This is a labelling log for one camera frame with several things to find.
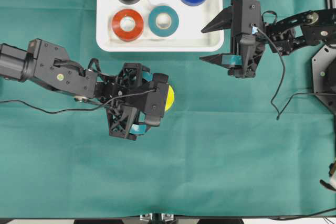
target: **teal tape strip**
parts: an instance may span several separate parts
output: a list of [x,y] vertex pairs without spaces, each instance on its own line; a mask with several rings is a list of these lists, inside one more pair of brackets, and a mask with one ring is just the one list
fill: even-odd
[[148,72],[142,72],[142,78],[145,79],[147,82],[150,82],[153,80],[153,74]]
[[[156,24],[156,18],[161,14],[166,13],[170,16],[172,20],[172,24],[167,29],[160,29]],[[176,11],[169,6],[158,6],[156,7],[149,15],[149,27],[151,28],[152,32],[160,37],[168,37],[171,36],[176,32],[178,29],[180,20]]]
[[243,65],[242,57],[240,55],[223,55],[222,64],[223,65]]
[[133,135],[144,135],[146,133],[147,126],[145,124],[134,124],[131,127],[130,133]]

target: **yellow tape roll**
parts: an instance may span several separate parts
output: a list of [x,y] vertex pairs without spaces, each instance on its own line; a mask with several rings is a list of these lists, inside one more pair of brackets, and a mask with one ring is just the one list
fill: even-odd
[[173,90],[173,87],[169,85],[165,111],[168,111],[173,106],[174,102],[175,102],[175,92]]

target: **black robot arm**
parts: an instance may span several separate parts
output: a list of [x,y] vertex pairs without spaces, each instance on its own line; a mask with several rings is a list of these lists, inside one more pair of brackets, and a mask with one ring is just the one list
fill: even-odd
[[70,60],[65,48],[40,39],[31,41],[27,51],[0,45],[0,76],[30,80],[76,101],[105,108],[110,135],[130,140],[160,126],[169,91],[167,75],[151,74],[141,64],[126,63],[118,75],[110,76],[101,72],[97,59],[84,68]]
[[[301,28],[302,36],[296,36],[297,27]],[[282,56],[321,42],[332,47],[336,44],[336,9],[308,11],[268,24],[264,22],[258,0],[232,0],[232,5],[218,14],[202,32],[225,29],[231,30],[230,53],[206,56],[201,60],[229,69],[230,76],[254,78],[265,45],[269,43],[262,33],[269,37]],[[274,53],[277,52],[275,47],[271,46]]]

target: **wire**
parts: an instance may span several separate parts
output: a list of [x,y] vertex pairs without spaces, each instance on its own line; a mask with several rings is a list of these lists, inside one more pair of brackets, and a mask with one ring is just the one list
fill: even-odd
[[96,58],[91,59],[91,60],[90,60],[90,63],[89,63],[89,66],[88,66],[88,69],[91,69],[91,70],[92,70],[92,66],[93,66],[93,64],[96,65],[96,70],[97,70],[98,72],[101,72],[100,64],[99,64],[99,60],[96,59]]
[[274,12],[273,10],[267,10],[263,13],[263,19],[264,19],[264,15],[266,13],[270,13],[270,14],[273,14],[275,16],[275,19],[273,21],[273,24],[275,24],[277,21],[278,21],[278,14],[276,12]]
[[283,112],[285,111],[285,109],[288,107],[288,105],[290,104],[290,102],[292,101],[292,99],[297,96],[297,95],[317,95],[317,96],[331,96],[331,97],[336,97],[336,94],[331,94],[331,93],[295,93],[293,94],[290,99],[288,100],[288,102],[286,103],[286,105],[284,106],[284,108],[280,111],[277,120],[280,119],[281,115],[283,114]]
[[272,220],[279,220],[279,221],[299,220],[299,219],[304,219],[304,218],[316,217],[316,216],[325,214],[327,212],[332,212],[332,211],[336,211],[336,207],[328,209],[328,210],[324,210],[324,211],[321,211],[321,212],[316,212],[315,214],[311,214],[311,215],[300,215],[300,216],[297,216],[297,217],[279,218],[279,219],[272,219]]
[[111,98],[110,100],[108,100],[107,102],[95,107],[95,108],[92,108],[92,109],[66,109],[66,110],[60,110],[60,111],[55,111],[55,112],[51,112],[51,111],[47,111],[47,110],[44,110],[44,109],[41,109],[41,108],[38,108],[38,107],[35,107],[35,106],[32,106],[24,101],[20,101],[20,100],[9,100],[9,101],[0,101],[0,104],[4,104],[4,103],[22,103],[34,110],[38,110],[38,111],[42,111],[44,113],[47,113],[47,114],[50,114],[50,115],[56,115],[56,114],[61,114],[61,113],[65,113],[65,112],[79,112],[79,111],[86,111],[86,112],[92,112],[92,111],[96,111],[100,108],[103,108],[105,107],[106,105],[108,105],[110,102],[112,102],[113,100],[115,99],[119,99],[119,98],[126,98],[126,97],[134,97],[134,96],[138,96],[138,95],[144,95],[144,94],[147,94],[147,93],[150,93],[150,92],[154,92],[156,91],[156,89],[151,89],[151,90],[148,90],[148,91],[144,91],[144,92],[141,92],[141,93],[134,93],[134,94],[125,94],[125,95],[120,95],[118,97],[113,97]]
[[275,92],[275,94],[274,94],[274,96],[273,96],[273,98],[271,100],[271,104],[276,109],[276,111],[278,112],[278,118],[279,118],[280,117],[280,110],[274,104],[274,100],[278,96],[278,93],[279,93],[279,91],[281,89],[281,86],[283,84],[283,80],[284,80],[285,74],[286,74],[286,65],[285,65],[285,62],[283,61],[284,59],[282,58],[282,55],[281,55],[279,49],[276,47],[276,45],[273,43],[273,41],[259,27],[256,27],[256,28],[268,40],[268,42],[270,43],[270,45],[274,47],[274,49],[276,50],[276,52],[278,53],[278,55],[280,57],[280,61],[281,61],[281,64],[282,64],[282,75],[281,75],[280,83],[279,83],[279,86],[277,88],[277,91]]
[[325,219],[330,222],[331,224],[335,224],[334,222],[332,222],[331,220],[329,220],[327,217],[325,217]]
[[324,42],[324,44],[325,44],[327,47],[329,47],[330,49],[336,49],[336,46],[332,46],[332,45],[330,45],[326,40],[324,40],[323,42]]

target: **green tablecloth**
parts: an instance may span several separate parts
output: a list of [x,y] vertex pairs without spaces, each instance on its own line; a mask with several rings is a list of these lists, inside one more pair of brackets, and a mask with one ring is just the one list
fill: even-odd
[[[324,0],[261,0],[287,17]],[[104,111],[46,115],[0,107],[0,217],[308,214],[335,206],[319,185],[334,158],[333,116],[315,98],[293,101],[280,122],[269,104],[281,66],[270,49],[251,80],[198,60],[201,53],[108,53],[95,40],[96,0],[0,0],[0,41],[41,38],[105,72],[141,62],[170,76],[176,104],[137,142],[108,137]],[[220,50],[228,51],[229,41]],[[312,87],[318,47],[286,57],[278,104]],[[79,106],[33,83],[0,81],[0,100],[56,110]]]

